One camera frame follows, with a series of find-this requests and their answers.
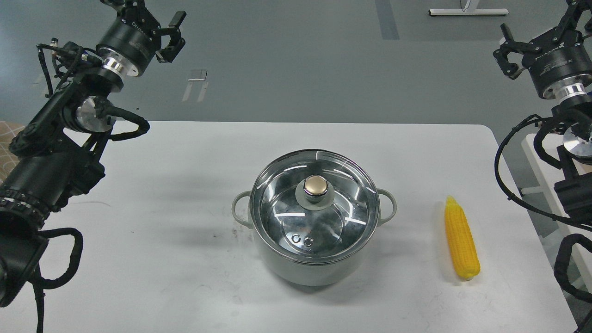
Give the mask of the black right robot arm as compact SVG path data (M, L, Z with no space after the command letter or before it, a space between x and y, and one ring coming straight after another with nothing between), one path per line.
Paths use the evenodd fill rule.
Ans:
M568 0L567 10L557 26L528 42L518 42L510 28L503 24L503 40L493 51L493 57L503 74L516 79L527 70L541 99L556 100L552 115L543 118L530 115L512 128L502 140L494 158L494 175L507 199L553 221L582 230L591 230L592 176L581 174L575 164L591 164L591 96L586 87L591 84L591 59L584 47L591 36L591 22L578 29L584 12L592 8L589 0ZM546 164L559 169L564 179L554 184L554 192L566 217L543 211L530 205L512 192L503 182L500 159L506 145L524 127L539 127L533 139L537 156Z

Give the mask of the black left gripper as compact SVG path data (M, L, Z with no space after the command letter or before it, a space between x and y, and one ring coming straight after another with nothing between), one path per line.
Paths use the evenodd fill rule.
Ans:
M117 15L97 44L96 51L103 58L109 54L119 55L127 76L144 74L155 54L159 63L172 63L184 48L180 26L186 11L176 12L168 27L161 28L143 0L101 0L101 3L115 9ZM158 41L154 40L153 30ZM163 36L169 36L170 40L160 49L159 41Z

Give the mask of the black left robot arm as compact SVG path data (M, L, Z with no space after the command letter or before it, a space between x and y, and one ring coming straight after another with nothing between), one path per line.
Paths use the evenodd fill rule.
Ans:
M162 26L143 0L106 0L116 19L94 49L57 38L38 44L47 103L9 144L15 168L1 184L1 306L30 283L44 325L46 290L70 282L80 267L83 235L74 228L45 230L51 213L88 194L105 177L100 159L110 141L145 135L148 121L116 107L110 93L139 77L153 59L171 63L184 48L178 11Z

